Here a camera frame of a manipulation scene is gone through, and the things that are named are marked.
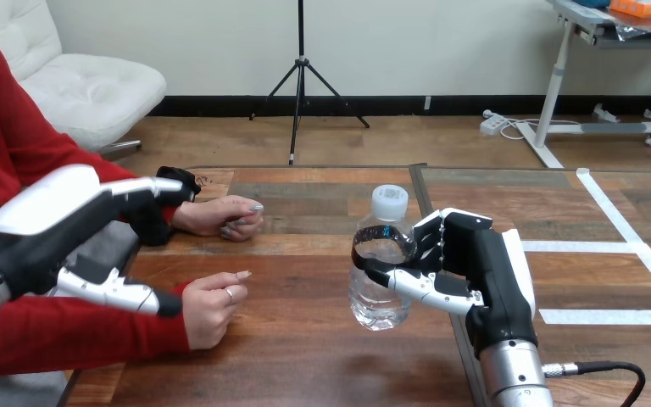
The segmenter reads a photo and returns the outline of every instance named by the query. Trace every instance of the wooden table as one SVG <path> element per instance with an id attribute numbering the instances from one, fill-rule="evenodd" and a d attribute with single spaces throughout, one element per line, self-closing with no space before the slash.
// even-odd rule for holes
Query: wooden table
<path id="1" fill-rule="evenodd" d="M 347 290 L 354 225 L 368 212 L 373 188 L 384 183 L 410 192 L 413 219 L 433 207 L 457 207 L 492 216 L 500 231 L 517 227 L 528 242 L 626 243 L 574 171 L 194 172 L 203 186 L 199 200 L 239 194 L 262 202 L 264 233 L 250 243 L 176 235 L 164 248 L 143 249 L 131 274 L 172 287 L 219 271 L 250 270 L 248 301 L 217 348 L 78 372 L 65 405 L 484 405 L 459 319 L 451 324 L 448 315 L 420 304 L 402 326 L 385 332 L 369 332 L 353 318 Z M 593 179 L 651 247 L 651 173 L 596 173 Z M 635 254 L 527 257 L 541 312 L 651 309 L 651 274 Z M 651 326 L 561 325 L 546 323 L 541 312 L 535 326 L 543 363 L 632 361 L 648 374 L 637 405 L 651 405 Z M 620 405 L 633 383 L 634 376 L 619 372 L 549 381 L 559 405 L 598 406 Z"/>

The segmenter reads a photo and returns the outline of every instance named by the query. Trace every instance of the plastic water bottle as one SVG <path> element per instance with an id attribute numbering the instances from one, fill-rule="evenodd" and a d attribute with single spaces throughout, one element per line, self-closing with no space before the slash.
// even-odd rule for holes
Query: plastic water bottle
<path id="1" fill-rule="evenodd" d="M 408 193 L 382 185 L 373 191 L 370 215 L 358 222 L 353 248 L 361 257 L 392 264 L 415 256 L 413 226 L 405 220 Z M 410 312 L 410 299 L 373 282 L 355 265 L 350 270 L 350 306 L 360 325 L 382 331 L 400 325 Z"/>

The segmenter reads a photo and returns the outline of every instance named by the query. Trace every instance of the black tripod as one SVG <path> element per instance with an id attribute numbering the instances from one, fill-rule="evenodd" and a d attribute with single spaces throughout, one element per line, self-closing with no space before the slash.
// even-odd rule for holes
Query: black tripod
<path id="1" fill-rule="evenodd" d="M 333 89 L 333 86 L 329 84 L 325 79 L 323 79 L 323 76 L 320 76 L 317 70 L 313 67 L 313 65 L 310 64 L 310 61 L 308 61 L 305 58 L 305 51 L 303 50 L 303 0 L 298 0 L 298 59 L 296 59 L 296 63 L 293 65 L 291 70 L 288 71 L 286 76 L 281 79 L 280 82 L 278 82 L 278 85 L 275 86 L 275 89 L 273 89 L 273 92 L 268 95 L 268 97 L 265 99 L 265 102 L 263 103 L 263 106 L 268 104 L 270 99 L 275 95 L 276 92 L 278 92 L 278 89 L 281 89 L 281 86 L 283 86 L 284 83 L 286 83 L 286 80 L 291 76 L 293 72 L 295 72 L 296 68 L 298 68 L 298 89 L 296 90 L 296 113 L 293 115 L 293 135 L 291 137 L 291 155 L 290 159 L 288 160 L 289 165 L 293 165 L 293 158 L 294 154 L 296 151 L 296 133 L 298 132 L 298 125 L 300 124 L 300 108 L 303 105 L 303 98 L 305 98 L 305 69 L 308 68 L 311 72 L 313 72 L 313 75 L 317 77 L 321 82 L 323 82 L 323 85 L 327 87 L 331 92 L 333 92 L 334 95 L 336 95 L 336 98 L 338 98 L 338 102 L 340 102 L 344 108 L 352 115 L 358 118 L 361 123 L 365 126 L 366 129 L 370 129 L 370 125 L 368 122 L 363 120 L 363 117 L 358 115 L 353 111 L 353 108 L 350 107 L 348 104 L 348 101 L 343 98 L 343 96 L 339 95 L 338 92 L 336 92 L 335 89 Z M 256 117 L 256 112 L 258 111 L 258 105 L 256 105 L 253 108 L 253 113 L 251 114 L 250 120 L 253 120 L 253 118 Z"/>

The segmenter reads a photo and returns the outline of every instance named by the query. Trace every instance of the white bottle cap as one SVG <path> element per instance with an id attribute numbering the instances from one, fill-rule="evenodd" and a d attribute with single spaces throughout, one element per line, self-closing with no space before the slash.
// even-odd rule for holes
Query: white bottle cap
<path id="1" fill-rule="evenodd" d="M 381 185 L 373 191 L 370 211 L 379 220 L 395 222 L 405 217 L 408 193 L 397 185 Z"/>

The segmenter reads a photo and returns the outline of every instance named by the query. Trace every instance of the red sweater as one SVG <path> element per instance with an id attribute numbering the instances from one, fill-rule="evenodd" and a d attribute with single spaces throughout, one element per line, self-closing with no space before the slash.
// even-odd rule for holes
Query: red sweater
<path id="1" fill-rule="evenodd" d="M 133 177 L 57 133 L 0 52 L 0 204 L 22 186 L 74 163 L 93 166 L 103 182 Z M 172 215 L 173 209 L 165 212 Z M 23 297 L 0 309 L 0 375 L 83 369 L 187 351 L 182 316 L 161 319 L 77 298 Z"/>

